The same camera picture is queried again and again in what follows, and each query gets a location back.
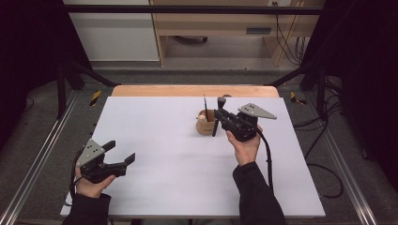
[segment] white tabletop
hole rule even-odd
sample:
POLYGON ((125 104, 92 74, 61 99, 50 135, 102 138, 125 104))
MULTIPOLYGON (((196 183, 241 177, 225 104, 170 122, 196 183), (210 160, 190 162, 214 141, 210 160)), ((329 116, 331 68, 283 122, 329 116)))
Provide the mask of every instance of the white tabletop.
MULTIPOLYGON (((237 113, 247 103, 277 115, 259 118, 272 154, 275 196, 287 218, 324 217, 290 117, 279 97, 230 97, 224 108, 237 113)), ((217 109, 217 98, 207 97, 217 109)), ((110 216, 127 218, 238 217, 239 193, 232 177, 237 166, 232 145, 219 126, 216 137, 197 133, 196 115, 203 97, 108 97, 93 140, 115 140, 105 162, 136 160, 127 175, 104 190, 112 196, 110 216)), ((257 164, 267 178, 266 147, 257 164)), ((64 206, 61 215, 69 213, 64 206)))

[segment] hand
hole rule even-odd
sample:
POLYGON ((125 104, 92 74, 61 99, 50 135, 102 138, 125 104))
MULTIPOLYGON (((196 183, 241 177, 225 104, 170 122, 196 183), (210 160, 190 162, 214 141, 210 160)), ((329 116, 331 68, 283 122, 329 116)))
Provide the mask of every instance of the hand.
MULTIPOLYGON (((80 168, 76 167, 75 174, 76 174, 76 177, 81 177, 80 168)), ((111 183, 115 180, 115 178, 116 177, 114 175, 110 175, 105 180, 103 180, 101 183, 93 184, 93 183, 89 182, 87 179, 82 177, 77 182, 76 192, 81 195, 85 195, 86 197, 97 199, 100 197, 100 194, 102 193, 102 191, 104 189, 106 189, 109 185, 111 185, 111 183)))
POLYGON ((258 146, 260 146, 261 138, 260 135, 255 135, 254 138, 246 141, 240 142, 235 139, 234 134, 231 131, 226 131, 226 136, 228 137, 228 141, 234 146, 235 148, 235 157, 237 158, 237 163, 239 166, 243 166, 249 162, 255 161, 258 152, 258 146))

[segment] black long sleeve shirt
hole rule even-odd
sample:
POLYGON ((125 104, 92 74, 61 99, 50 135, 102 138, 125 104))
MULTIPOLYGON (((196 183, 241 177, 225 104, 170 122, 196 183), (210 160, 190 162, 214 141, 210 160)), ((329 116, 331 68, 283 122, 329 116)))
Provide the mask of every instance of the black long sleeve shirt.
MULTIPOLYGON (((282 208, 272 194, 255 162, 236 167, 233 172, 240 193, 241 225, 286 224, 282 208)), ((101 194, 92 199, 76 194, 63 225, 106 225, 111 197, 101 194)))

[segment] black pen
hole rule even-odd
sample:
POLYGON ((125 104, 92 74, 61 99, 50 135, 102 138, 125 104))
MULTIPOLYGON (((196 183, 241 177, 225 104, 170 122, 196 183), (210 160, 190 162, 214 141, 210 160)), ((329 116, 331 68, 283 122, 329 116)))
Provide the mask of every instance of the black pen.
POLYGON ((206 120, 208 121, 207 104, 206 104, 206 97, 205 97, 205 94, 203 94, 203 99, 205 100, 205 114, 206 114, 206 120))

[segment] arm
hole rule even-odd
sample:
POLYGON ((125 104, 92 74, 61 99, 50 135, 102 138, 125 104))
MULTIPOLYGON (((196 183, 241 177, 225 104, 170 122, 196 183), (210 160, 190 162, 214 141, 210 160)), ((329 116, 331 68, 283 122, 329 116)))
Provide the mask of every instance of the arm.
POLYGON ((286 224, 282 208, 255 163, 261 142, 259 135, 247 142, 237 141, 230 131, 226 135, 235 148, 238 163, 233 176, 240 193, 241 224, 286 224))
MULTIPOLYGON (((76 176, 80 177, 80 169, 76 169, 76 176)), ((101 183, 93 184, 81 178, 76 186, 76 196, 73 199, 69 215, 63 225, 106 225, 108 224, 108 210, 111 196, 102 194, 115 180, 111 175, 101 183)))

